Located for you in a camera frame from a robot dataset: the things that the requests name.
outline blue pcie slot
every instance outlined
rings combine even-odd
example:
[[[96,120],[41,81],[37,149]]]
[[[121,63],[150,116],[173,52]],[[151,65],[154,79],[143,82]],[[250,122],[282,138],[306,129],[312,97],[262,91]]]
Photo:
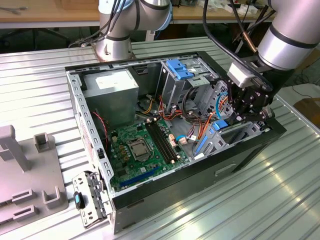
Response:
[[[123,181],[123,182],[120,182],[120,187],[124,187],[124,186],[127,186],[127,185],[130,185],[130,184],[134,184],[142,179],[145,179],[145,178],[148,178],[150,176],[152,176],[153,174],[155,174],[155,171],[159,168],[159,166],[155,167],[154,169],[150,170],[150,171],[147,171],[139,176],[135,176],[129,180],[126,180],[126,181]]]
[[[200,143],[200,145],[198,146],[198,148],[195,151],[195,154],[198,154],[201,150],[201,148],[204,146],[204,144],[206,143],[208,137],[207,135],[204,136],[204,138],[202,139],[202,142]]]

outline blue plastic clip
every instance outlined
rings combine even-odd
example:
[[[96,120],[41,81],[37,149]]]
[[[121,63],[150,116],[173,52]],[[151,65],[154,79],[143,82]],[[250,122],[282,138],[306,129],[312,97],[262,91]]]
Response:
[[[178,59],[167,60],[166,64],[171,69],[171,71],[176,74],[176,77],[179,80],[194,77],[194,74],[188,72],[186,66],[182,64]]]
[[[228,124],[226,123],[225,120],[218,120],[218,121],[215,121],[212,124],[212,126],[213,126],[214,130],[219,131],[220,129],[228,127]]]

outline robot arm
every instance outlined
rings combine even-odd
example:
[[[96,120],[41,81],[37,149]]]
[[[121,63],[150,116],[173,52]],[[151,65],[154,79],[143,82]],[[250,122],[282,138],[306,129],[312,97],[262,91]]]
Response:
[[[228,71],[228,99],[236,119],[264,121],[273,116],[267,107],[302,61],[320,42],[319,0],[265,0],[277,11],[270,28],[252,57],[242,61],[253,66],[272,84],[264,91],[261,82],[238,62]]]
[[[320,42],[319,0],[268,0],[277,11],[258,46],[259,57],[274,69],[295,69]]]
[[[114,1],[100,0],[100,26],[104,26],[110,19],[110,13]],[[116,17],[110,25],[114,29],[107,37],[96,44],[96,53],[102,61],[115,61],[130,59],[132,57],[132,48],[130,42],[130,33],[136,30],[160,31],[165,29],[172,18],[172,5],[170,0],[118,0],[119,14],[120,6],[124,3],[123,10],[118,19]]]

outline ram slot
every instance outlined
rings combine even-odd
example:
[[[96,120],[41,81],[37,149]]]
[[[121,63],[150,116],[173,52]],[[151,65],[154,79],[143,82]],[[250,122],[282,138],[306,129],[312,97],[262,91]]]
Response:
[[[177,160],[177,156],[173,149],[171,148],[169,142],[163,136],[159,126],[156,123],[147,124],[145,126],[149,132],[152,140],[154,141],[156,147],[162,154],[164,161],[169,164],[172,160]]]

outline metal workbench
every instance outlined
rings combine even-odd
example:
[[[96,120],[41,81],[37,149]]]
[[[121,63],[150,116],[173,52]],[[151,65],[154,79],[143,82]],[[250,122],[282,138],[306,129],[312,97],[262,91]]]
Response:
[[[224,69],[231,59],[206,37],[137,42],[137,57],[207,51]],[[96,63],[90,47],[0,55],[0,126],[18,141],[55,137],[69,207],[0,239],[315,239],[320,236],[319,131],[277,96],[287,129],[245,169],[114,236],[107,222],[88,230],[73,201],[72,177],[88,167],[64,67]]]

